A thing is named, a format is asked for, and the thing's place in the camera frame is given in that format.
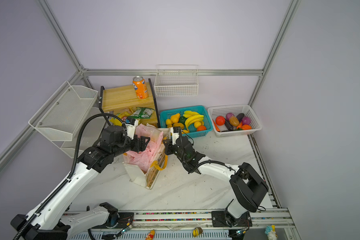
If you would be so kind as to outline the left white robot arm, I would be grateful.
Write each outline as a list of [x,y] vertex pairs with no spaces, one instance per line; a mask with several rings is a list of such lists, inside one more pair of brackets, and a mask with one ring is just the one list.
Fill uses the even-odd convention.
[[96,226],[114,228],[118,225],[118,209],[104,202],[91,211],[76,215],[73,220],[63,217],[73,200],[114,158],[128,151],[143,152],[149,137],[138,137],[137,119],[128,117],[121,126],[108,126],[101,136],[82,154],[79,154],[82,135],[86,126],[96,118],[107,116],[100,113],[89,117],[81,126],[73,164],[68,175],[61,183],[33,210],[26,215],[16,215],[11,225],[17,231],[15,239],[25,240],[67,240],[75,234]]

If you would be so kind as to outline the white canvas tote bag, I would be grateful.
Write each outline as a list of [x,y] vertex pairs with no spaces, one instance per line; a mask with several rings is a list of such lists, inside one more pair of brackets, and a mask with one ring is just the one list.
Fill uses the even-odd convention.
[[165,154],[163,139],[165,132],[152,125],[140,124],[136,128],[138,137],[149,137],[146,149],[136,153],[128,151],[123,154],[123,165],[130,177],[130,181],[146,189],[152,189],[158,174],[163,171],[168,163]]

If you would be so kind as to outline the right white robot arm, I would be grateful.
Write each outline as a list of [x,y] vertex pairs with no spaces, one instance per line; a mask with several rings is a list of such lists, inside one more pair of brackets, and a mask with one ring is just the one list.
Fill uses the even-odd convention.
[[194,150],[193,143],[180,127],[169,128],[170,138],[163,140],[166,155],[175,155],[188,174],[208,175],[228,182],[234,192],[234,199],[224,211],[213,211],[214,225],[236,227],[250,223],[250,213],[255,213],[268,194],[266,181],[248,163],[229,165],[213,160]]

